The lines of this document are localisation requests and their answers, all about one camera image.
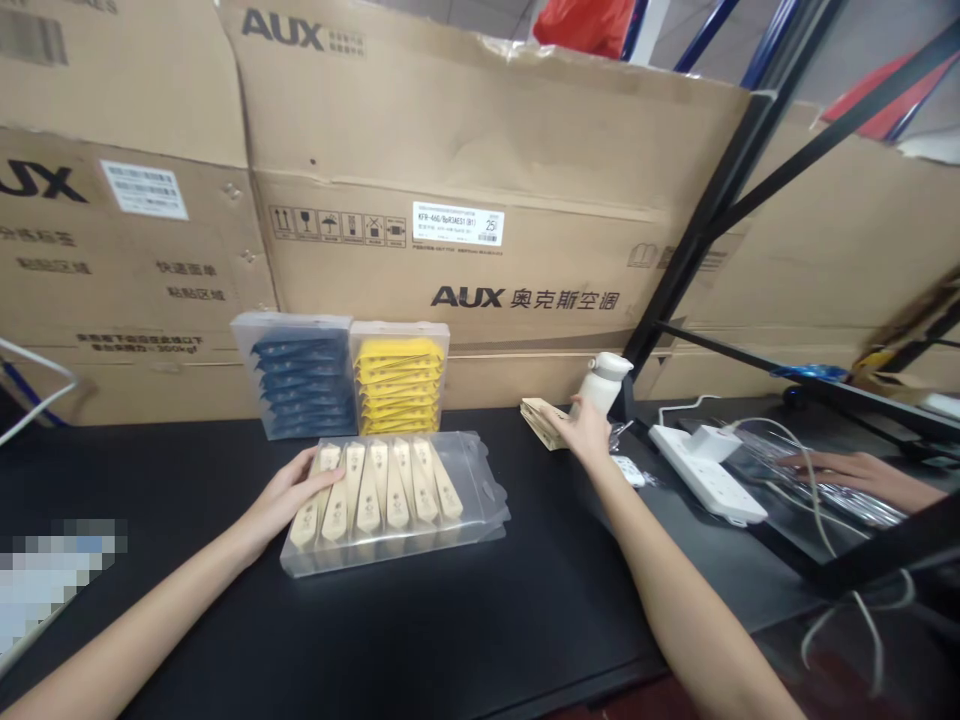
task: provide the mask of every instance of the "power strip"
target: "power strip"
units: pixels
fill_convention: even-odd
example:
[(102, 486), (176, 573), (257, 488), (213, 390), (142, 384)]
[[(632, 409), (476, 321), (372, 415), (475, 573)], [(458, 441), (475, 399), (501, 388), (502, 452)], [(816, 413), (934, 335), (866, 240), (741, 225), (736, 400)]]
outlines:
[(690, 433), (654, 425), (650, 439), (711, 513), (737, 527), (767, 519), (767, 511), (719, 462), (690, 452)]

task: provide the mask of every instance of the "cardboard flap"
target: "cardboard flap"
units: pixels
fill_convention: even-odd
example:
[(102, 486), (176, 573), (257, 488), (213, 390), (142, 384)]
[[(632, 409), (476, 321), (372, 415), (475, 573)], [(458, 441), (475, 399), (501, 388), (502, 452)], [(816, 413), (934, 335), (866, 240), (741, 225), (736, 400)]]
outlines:
[(960, 263), (958, 197), (960, 168), (851, 136), (761, 207), (691, 321), (885, 327)]
[(210, 2), (0, 9), (0, 124), (246, 167), (236, 65)]
[(252, 162), (318, 184), (689, 210), (740, 88), (362, 3), (225, 0)]

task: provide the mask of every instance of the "red bag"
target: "red bag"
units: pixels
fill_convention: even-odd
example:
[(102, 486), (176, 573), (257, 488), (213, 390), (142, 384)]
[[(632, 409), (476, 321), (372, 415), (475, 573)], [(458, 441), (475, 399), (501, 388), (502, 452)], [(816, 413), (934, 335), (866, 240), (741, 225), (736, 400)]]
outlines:
[(620, 59), (634, 0), (550, 0), (533, 26), (541, 45)]

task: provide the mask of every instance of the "forearm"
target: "forearm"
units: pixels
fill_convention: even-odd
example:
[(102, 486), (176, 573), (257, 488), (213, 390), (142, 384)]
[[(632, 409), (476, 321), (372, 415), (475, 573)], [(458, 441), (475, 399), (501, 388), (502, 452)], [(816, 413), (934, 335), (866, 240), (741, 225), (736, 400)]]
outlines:
[(701, 711), (802, 718), (753, 640), (609, 458), (587, 472), (667, 663)]
[(248, 559), (221, 535), (24, 695), (2, 720), (115, 718)]

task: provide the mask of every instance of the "clear plastic box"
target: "clear plastic box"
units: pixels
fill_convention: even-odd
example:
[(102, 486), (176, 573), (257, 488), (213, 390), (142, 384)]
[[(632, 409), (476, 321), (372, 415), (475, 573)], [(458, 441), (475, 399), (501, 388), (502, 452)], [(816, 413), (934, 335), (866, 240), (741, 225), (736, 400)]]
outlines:
[(444, 323), (355, 322), (350, 355), (361, 435), (440, 428), (450, 328)]
[(311, 474), (343, 465), (345, 477), (311, 498), (280, 552), (303, 577), (495, 540), (510, 519), (476, 433), (321, 440)]
[(248, 312), (230, 323), (268, 439), (357, 432), (350, 321)]

